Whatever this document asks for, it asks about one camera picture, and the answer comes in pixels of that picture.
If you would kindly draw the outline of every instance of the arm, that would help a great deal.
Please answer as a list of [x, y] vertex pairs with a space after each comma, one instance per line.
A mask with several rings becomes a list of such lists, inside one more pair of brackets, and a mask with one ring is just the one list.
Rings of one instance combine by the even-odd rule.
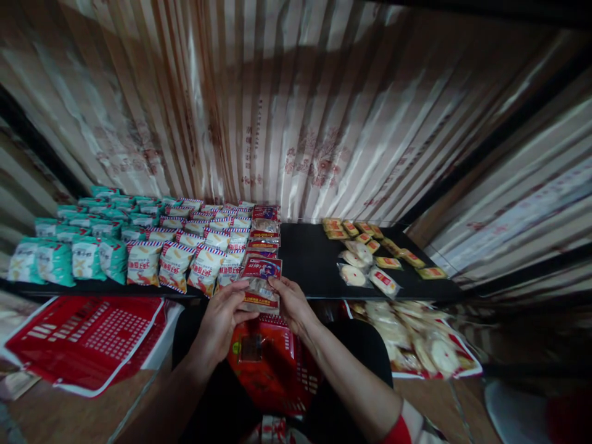
[[403, 399], [364, 367], [316, 317], [304, 293], [286, 278], [270, 279], [279, 292], [283, 316], [313, 355], [368, 442], [380, 442], [401, 414]]
[[248, 282], [216, 293], [205, 311], [189, 353], [147, 408], [119, 436], [117, 444], [177, 442], [195, 411], [212, 372], [230, 348], [234, 328], [259, 313], [237, 311]]

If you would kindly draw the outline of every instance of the red snack package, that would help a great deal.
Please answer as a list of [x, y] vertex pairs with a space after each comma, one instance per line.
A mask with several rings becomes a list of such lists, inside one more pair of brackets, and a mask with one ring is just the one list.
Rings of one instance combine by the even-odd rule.
[[282, 260], [259, 255], [247, 255], [239, 281], [248, 281], [245, 300], [239, 308], [245, 311], [259, 311], [279, 315], [279, 294], [269, 284], [269, 278], [282, 277]]

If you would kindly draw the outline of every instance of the black table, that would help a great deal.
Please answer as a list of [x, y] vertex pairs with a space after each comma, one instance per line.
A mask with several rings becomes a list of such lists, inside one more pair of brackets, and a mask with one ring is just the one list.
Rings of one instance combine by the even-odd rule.
[[[288, 279], [297, 282], [310, 299], [358, 299], [384, 300], [386, 296], [375, 287], [348, 287], [339, 276], [337, 262], [342, 262], [337, 255], [345, 250], [338, 240], [329, 240], [321, 225], [282, 224], [279, 257], [283, 260], [282, 273]], [[428, 266], [434, 263], [406, 235], [395, 228], [384, 228], [382, 232], [401, 248], [407, 248], [423, 260]], [[375, 256], [392, 257], [382, 247]], [[385, 269], [402, 289], [397, 295], [399, 300], [435, 300], [450, 302], [461, 296], [461, 290], [452, 281], [441, 279], [425, 281], [419, 277], [413, 267], [401, 261], [404, 270]], [[182, 295], [168, 287], [127, 285], [115, 281], [77, 281], [75, 287], [63, 287], [55, 284], [37, 285], [22, 282], [5, 282], [6, 290], [30, 297], [53, 297], [56, 295], [86, 296], [135, 296], [196, 298], [204, 297], [201, 290], [187, 288]]]

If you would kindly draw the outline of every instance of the right hand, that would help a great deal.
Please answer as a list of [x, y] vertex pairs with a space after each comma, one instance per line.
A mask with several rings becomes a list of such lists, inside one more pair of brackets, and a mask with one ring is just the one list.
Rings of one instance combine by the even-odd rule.
[[300, 336], [310, 324], [320, 323], [296, 282], [287, 277], [281, 279], [270, 277], [268, 282], [280, 295], [280, 312], [292, 333]]

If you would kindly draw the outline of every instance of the finger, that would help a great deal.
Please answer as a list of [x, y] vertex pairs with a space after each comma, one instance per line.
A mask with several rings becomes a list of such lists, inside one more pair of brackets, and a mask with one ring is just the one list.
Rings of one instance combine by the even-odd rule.
[[251, 319], [256, 319], [258, 317], [259, 313], [257, 311], [237, 311], [234, 313], [234, 322], [239, 325], [244, 321], [250, 321]]

